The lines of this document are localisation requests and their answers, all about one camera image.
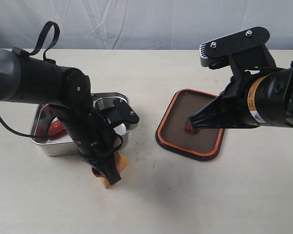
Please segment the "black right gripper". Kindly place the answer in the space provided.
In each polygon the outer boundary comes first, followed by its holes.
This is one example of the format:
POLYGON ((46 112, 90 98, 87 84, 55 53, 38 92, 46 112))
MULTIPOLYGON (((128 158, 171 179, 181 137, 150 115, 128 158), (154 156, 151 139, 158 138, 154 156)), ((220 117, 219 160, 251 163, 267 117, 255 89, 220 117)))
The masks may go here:
POLYGON ((260 126, 252 117, 247 104, 251 85, 258 78, 247 78, 238 83, 234 78, 213 101, 188 117, 191 130, 254 129, 260 126))

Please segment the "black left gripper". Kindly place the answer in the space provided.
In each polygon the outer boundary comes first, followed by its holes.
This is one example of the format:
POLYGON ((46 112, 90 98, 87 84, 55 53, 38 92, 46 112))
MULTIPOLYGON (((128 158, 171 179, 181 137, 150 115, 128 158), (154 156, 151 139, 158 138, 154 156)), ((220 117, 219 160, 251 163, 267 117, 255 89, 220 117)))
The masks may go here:
POLYGON ((121 180, 122 156, 114 148, 117 134, 106 119, 95 110, 93 103, 68 108, 50 105, 78 148, 80 158, 90 165, 96 178, 111 185, 121 180))

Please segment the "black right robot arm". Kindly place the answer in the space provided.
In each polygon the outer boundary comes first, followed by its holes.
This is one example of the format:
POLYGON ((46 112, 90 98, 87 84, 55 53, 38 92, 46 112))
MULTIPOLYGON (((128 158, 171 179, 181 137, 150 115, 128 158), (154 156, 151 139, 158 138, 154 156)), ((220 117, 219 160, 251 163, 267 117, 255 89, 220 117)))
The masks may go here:
POLYGON ((231 78, 218 97, 187 121, 193 131, 293 128, 293 67, 276 72, 246 72, 241 82, 231 78))

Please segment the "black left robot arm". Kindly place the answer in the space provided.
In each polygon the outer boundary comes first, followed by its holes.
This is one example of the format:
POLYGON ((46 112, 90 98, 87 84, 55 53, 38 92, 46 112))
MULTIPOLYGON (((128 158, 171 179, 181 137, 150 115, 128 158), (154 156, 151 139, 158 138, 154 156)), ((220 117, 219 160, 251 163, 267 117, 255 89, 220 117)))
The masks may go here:
POLYGON ((118 136, 94 108, 90 79, 81 70, 32 58, 21 49, 0 49, 0 101, 47 104, 95 174, 110 185, 121 179, 114 148, 118 136))

